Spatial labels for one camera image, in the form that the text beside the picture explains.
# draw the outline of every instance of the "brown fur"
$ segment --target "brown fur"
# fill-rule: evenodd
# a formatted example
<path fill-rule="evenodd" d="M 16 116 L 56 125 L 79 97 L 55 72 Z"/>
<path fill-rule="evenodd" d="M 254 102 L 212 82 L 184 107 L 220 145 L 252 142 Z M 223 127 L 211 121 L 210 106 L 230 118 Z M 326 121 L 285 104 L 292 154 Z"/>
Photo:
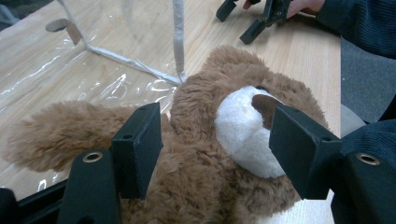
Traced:
<path fill-rule="evenodd" d="M 263 86 L 286 105 L 327 127 L 310 90 L 274 74 L 263 61 L 232 47 L 214 50 L 201 72 L 175 94 L 170 122 L 163 117 L 163 150 L 147 199 L 122 200 L 125 223 L 255 223 L 291 207 L 299 197 L 286 176 L 259 178 L 238 166 L 216 138 L 221 101 L 245 86 Z M 71 102 L 23 121 L 9 138 L 7 161 L 32 170 L 62 170 L 79 153 L 108 148 L 132 108 Z"/>

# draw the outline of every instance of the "brown teddy bear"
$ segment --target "brown teddy bear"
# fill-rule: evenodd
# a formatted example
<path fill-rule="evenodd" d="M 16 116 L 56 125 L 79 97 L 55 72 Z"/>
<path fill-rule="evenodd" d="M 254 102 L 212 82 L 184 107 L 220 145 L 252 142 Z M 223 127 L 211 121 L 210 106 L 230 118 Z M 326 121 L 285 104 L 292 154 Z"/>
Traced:
<path fill-rule="evenodd" d="M 300 198 L 268 146 L 278 104 L 327 127 L 311 91 L 269 71 L 249 52 L 223 46 L 178 89 L 147 199 L 122 200 L 124 223 L 255 223 Z M 51 105 L 9 137 L 7 161 L 43 172 L 70 169 L 85 150 L 109 148 L 134 108 Z"/>

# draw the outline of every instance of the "metal ring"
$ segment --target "metal ring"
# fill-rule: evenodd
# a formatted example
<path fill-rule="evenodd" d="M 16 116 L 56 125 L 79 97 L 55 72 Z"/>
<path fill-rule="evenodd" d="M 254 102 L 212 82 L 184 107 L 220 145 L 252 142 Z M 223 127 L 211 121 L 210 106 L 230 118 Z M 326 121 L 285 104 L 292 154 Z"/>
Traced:
<path fill-rule="evenodd" d="M 102 159 L 103 154 L 100 152 L 92 152 L 90 154 L 85 155 L 85 157 L 82 159 L 84 162 L 95 162 L 99 161 Z"/>
<path fill-rule="evenodd" d="M 376 157 L 370 156 L 365 153 L 358 153 L 356 156 L 360 161 L 365 162 L 369 165 L 379 165 L 381 163 Z"/>

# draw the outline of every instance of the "gray floor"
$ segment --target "gray floor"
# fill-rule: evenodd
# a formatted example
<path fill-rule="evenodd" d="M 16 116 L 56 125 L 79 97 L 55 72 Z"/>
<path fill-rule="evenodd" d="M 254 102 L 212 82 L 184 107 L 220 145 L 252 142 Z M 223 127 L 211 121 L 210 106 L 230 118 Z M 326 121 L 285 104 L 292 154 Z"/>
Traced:
<path fill-rule="evenodd" d="M 396 94 L 396 60 L 341 40 L 341 103 L 368 122 L 377 121 Z"/>

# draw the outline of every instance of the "wooden surface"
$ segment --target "wooden surface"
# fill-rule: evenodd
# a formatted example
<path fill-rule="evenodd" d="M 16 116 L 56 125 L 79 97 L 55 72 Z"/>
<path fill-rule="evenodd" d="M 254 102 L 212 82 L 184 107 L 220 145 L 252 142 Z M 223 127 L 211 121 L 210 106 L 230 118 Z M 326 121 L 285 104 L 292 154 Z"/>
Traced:
<path fill-rule="evenodd" d="M 91 44 L 175 74 L 172 1 L 69 1 L 73 16 Z M 200 70 L 208 53 L 232 45 L 259 54 L 267 66 L 301 80 L 325 112 L 330 129 L 340 133 L 340 40 L 311 18 L 296 16 L 273 25 L 246 46 L 239 40 L 262 12 L 263 3 L 249 11 L 241 1 L 232 15 L 219 22 L 221 0 L 185 2 L 186 73 Z M 67 18 L 52 2 L 0 33 L 0 149 L 7 146 L 12 123 L 45 105 L 63 100 L 95 104 L 144 105 L 160 102 L 168 111 L 176 87 L 151 75 L 73 45 L 65 31 L 47 32 L 46 25 Z M 12 188 L 19 199 L 57 183 L 64 174 L 37 174 L 0 161 L 0 187 Z M 331 223 L 329 201 L 302 202 L 266 222 Z"/>

